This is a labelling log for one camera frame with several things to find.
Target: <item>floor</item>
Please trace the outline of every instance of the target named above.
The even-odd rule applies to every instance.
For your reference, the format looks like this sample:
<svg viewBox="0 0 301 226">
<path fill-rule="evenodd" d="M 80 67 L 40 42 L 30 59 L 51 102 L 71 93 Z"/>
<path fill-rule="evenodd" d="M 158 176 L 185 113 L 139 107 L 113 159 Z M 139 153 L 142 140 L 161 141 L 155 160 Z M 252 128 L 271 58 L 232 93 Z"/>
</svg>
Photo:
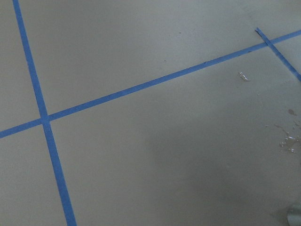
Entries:
<svg viewBox="0 0 301 226">
<path fill-rule="evenodd" d="M 288 225 L 300 12 L 300 0 L 3 1 L 0 225 Z"/>
</svg>

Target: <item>gray floor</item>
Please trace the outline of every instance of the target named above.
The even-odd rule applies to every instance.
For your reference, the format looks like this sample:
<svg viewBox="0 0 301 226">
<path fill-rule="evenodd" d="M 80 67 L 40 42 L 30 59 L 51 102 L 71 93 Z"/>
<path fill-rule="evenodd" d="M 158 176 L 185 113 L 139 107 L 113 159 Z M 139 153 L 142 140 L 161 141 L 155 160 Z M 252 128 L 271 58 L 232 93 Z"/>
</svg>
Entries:
<svg viewBox="0 0 301 226">
<path fill-rule="evenodd" d="M 299 0 L 20 7 L 49 114 L 301 29 Z M 11 1 L 0 20 L 3 131 L 40 115 Z M 275 46 L 301 72 L 301 36 Z M 266 47 L 52 121 L 78 225 L 286 226 L 301 148 L 275 125 L 301 136 L 300 98 Z M 67 225 L 41 125 L 0 140 L 0 225 Z"/>
</svg>

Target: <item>small spot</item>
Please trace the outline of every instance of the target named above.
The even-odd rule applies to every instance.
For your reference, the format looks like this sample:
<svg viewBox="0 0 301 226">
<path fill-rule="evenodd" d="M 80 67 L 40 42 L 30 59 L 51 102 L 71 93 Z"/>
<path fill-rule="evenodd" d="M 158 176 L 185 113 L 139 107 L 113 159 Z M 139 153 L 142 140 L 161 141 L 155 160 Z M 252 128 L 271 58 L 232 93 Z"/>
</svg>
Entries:
<svg viewBox="0 0 301 226">
<path fill-rule="evenodd" d="M 295 115 L 295 116 L 297 116 L 296 115 L 296 113 L 292 110 L 292 109 L 288 109 L 288 111 L 287 112 L 289 112 L 290 114 L 292 114 L 292 115 Z"/>
</svg>

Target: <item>concrete floor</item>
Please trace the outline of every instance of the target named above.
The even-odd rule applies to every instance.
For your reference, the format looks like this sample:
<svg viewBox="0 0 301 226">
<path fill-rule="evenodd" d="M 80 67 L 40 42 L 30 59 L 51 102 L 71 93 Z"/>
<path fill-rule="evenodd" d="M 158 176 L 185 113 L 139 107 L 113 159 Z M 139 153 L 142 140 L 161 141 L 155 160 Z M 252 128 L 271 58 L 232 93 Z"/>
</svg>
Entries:
<svg viewBox="0 0 301 226">
<path fill-rule="evenodd" d="M 301 29 L 299 0 L 19 3 L 49 115 Z M 0 20 L 3 135 L 41 116 L 11 1 Z M 275 46 L 301 72 L 301 35 Z M 286 226 L 301 148 L 275 125 L 301 136 L 300 99 L 264 47 L 51 121 L 77 225 Z M 67 226 L 41 123 L 0 139 L 0 204 Z"/>
</svg>

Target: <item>blue line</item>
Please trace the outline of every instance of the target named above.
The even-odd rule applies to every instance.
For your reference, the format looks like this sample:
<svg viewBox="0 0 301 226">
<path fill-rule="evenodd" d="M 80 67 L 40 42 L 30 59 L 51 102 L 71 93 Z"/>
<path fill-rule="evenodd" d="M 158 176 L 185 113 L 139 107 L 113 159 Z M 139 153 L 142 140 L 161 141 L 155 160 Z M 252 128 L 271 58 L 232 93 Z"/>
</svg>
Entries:
<svg viewBox="0 0 301 226">
<path fill-rule="evenodd" d="M 40 124 L 42 124 L 41 119 L 36 119 L 36 120 L 29 121 L 29 122 L 24 123 L 19 126 L 15 126 L 13 128 L 3 130 L 0 132 L 0 138 L 4 138 L 4 137 L 10 136 L 10 135 L 13 135 L 15 133 L 21 132 L 26 129 L 30 129 L 30 128 L 38 126 Z"/>
<path fill-rule="evenodd" d="M 55 145 L 55 140 L 53 137 L 51 125 L 50 125 L 50 122 L 48 119 L 46 105 L 45 105 L 45 102 L 43 99 L 40 82 L 39 82 L 37 72 L 36 72 L 36 69 L 34 66 L 32 53 L 31 53 L 29 42 L 27 39 L 25 25 L 23 22 L 23 18 L 22 18 L 18 0 L 13 0 L 13 4 L 14 4 L 16 19 L 18 22 L 21 40 L 22 40 L 22 44 L 23 44 L 23 48 L 24 48 L 24 53 L 25 53 L 27 64 L 28 64 L 29 74 L 30 74 L 30 77 L 32 80 L 34 94 L 35 94 L 36 101 L 37 101 L 37 104 L 39 107 L 39 113 L 41 116 L 41 122 L 43 125 L 46 142 L 47 142 L 48 149 L 49 149 L 50 159 L 51 159 L 54 174 L 55 174 L 56 184 L 57 184 L 58 191 L 59 191 L 59 194 L 61 197 L 61 202 L 62 202 L 66 222 L 67 222 L 68 226 L 76 226 L 76 220 L 75 220 L 75 216 L 74 216 L 73 209 L 71 206 L 71 201 L 69 198 L 67 185 L 66 185 L 66 182 L 64 179 L 63 169 L 62 169 L 62 166 L 60 163 L 60 159 L 59 159 L 57 148 Z"/>
<path fill-rule="evenodd" d="M 278 37 L 278 38 L 275 38 L 275 39 L 271 40 L 271 42 L 272 42 L 273 44 L 276 44 L 276 43 L 279 43 L 279 42 L 282 42 L 282 41 L 285 41 L 285 40 L 288 40 L 288 39 L 297 37 L 297 36 L 299 36 L 299 35 L 301 35 L 301 30 L 296 31 L 296 32 L 293 32 L 293 33 L 289 33 L 289 34 L 286 34 L 286 35 L 283 35 L 283 36 Z M 226 61 L 226 60 L 227 60 L 227 59 L 226 59 L 227 57 L 228 57 L 228 59 L 232 59 L 232 58 L 234 58 L 234 57 L 238 57 L 238 56 L 240 56 L 240 55 L 243 55 L 243 54 L 246 54 L 246 53 L 255 51 L 255 50 L 259 50 L 259 49 L 264 48 L 264 47 L 266 47 L 266 46 L 267 46 L 266 43 L 261 43 L 261 44 L 258 44 L 258 45 L 255 45 L 255 46 L 252 46 L 252 47 L 249 47 L 249 48 L 246 48 L 246 49 L 243 49 L 243 50 L 240 50 L 240 51 L 237 51 L 237 52 L 234 52 L 234 53 L 225 55 L 225 56 L 222 56 L 222 57 L 217 58 L 217 59 L 214 59 L 214 60 L 221 59 L 220 62 L 223 62 L 223 61 Z M 122 96 L 125 96 L 125 95 L 129 94 L 129 93 L 126 93 L 126 92 L 125 92 L 125 93 L 122 93 L 123 91 L 120 91 L 120 92 L 117 92 L 117 93 L 114 93 L 114 94 L 111 94 L 111 95 L 107 95 L 107 96 L 105 96 L 105 97 L 102 97 L 102 98 L 99 98 L 99 99 L 96 99 L 96 100 L 92 100 L 92 101 L 87 102 L 87 103 L 85 103 L 85 104 L 78 105 L 78 106 L 75 106 L 75 107 L 71 107 L 71 108 L 68 108 L 68 109 L 63 110 L 63 111 L 60 111 L 60 112 L 56 112 L 56 113 L 51 114 L 51 115 L 49 116 L 49 120 L 50 120 L 50 121 L 56 120 L 56 119 L 62 118 L 62 117 L 64 117 L 64 116 L 67 116 L 67 115 L 69 115 L 69 114 L 72 114 L 72 113 L 75 113 L 75 112 L 79 112 L 79 111 L 84 110 L 84 109 L 87 109 L 87 108 L 89 108 L 89 107 L 92 107 L 92 106 L 95 106 L 95 105 L 99 105 L 99 104 L 101 104 L 101 103 L 104 103 L 104 102 L 107 102 L 107 101 L 110 101 L 110 100 L 116 99 L 116 98 L 118 98 L 118 97 L 122 97 Z M 4 131 L 0 132 L 0 135 L 1 135 L 2 137 L 6 137 L 6 136 L 9 136 L 9 135 L 11 135 L 11 134 L 17 133 L 17 132 L 19 132 L 19 131 L 23 131 L 23 130 L 25 130 L 25 129 L 29 129 L 29 128 L 33 127 L 34 125 L 33 125 L 33 126 L 30 126 L 30 127 L 27 127 L 27 128 L 24 127 L 23 129 L 21 129 L 22 126 L 23 126 L 23 124 L 20 125 L 20 126 L 17 126 L 17 127 L 20 127 L 20 128 L 16 129 L 15 131 L 14 131 L 14 129 L 15 129 L 16 127 L 13 127 L 13 128 L 7 129 L 7 130 L 4 130 Z"/>
<path fill-rule="evenodd" d="M 272 44 L 272 42 L 265 36 L 265 34 L 256 28 L 256 32 L 262 37 L 264 42 L 271 48 L 271 50 L 276 54 L 276 56 L 284 63 L 284 65 L 301 81 L 301 75 L 297 70 L 288 62 L 288 60 L 279 52 L 279 50 Z"/>
</svg>

